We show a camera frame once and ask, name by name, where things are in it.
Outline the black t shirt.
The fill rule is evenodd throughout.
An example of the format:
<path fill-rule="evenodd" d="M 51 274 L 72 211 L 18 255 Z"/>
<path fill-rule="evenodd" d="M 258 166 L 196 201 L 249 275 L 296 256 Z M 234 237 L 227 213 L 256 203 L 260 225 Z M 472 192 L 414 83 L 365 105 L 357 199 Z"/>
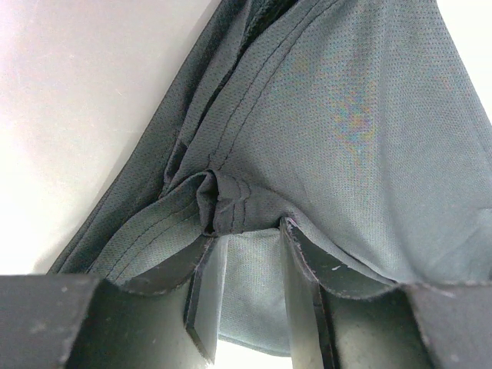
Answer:
<path fill-rule="evenodd" d="M 223 1 L 52 266 L 116 284 L 204 234 L 219 335 L 287 356 L 280 223 L 375 293 L 491 279 L 491 125 L 434 1 Z"/>

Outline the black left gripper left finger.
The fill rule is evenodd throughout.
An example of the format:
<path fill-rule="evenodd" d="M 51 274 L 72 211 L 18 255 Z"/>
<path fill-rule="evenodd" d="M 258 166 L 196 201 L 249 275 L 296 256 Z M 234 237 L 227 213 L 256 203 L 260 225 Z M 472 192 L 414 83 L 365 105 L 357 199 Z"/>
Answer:
<path fill-rule="evenodd" d="M 200 295 L 218 270 L 201 236 L 116 285 L 96 274 L 1 279 L 3 368 L 206 368 L 214 361 L 218 296 Z"/>

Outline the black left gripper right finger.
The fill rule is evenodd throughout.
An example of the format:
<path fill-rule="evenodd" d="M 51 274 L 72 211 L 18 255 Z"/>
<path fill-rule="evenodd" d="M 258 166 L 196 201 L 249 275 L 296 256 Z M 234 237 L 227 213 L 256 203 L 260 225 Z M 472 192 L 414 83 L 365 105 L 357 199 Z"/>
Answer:
<path fill-rule="evenodd" d="M 369 278 L 280 223 L 296 368 L 489 368 L 491 285 Z"/>

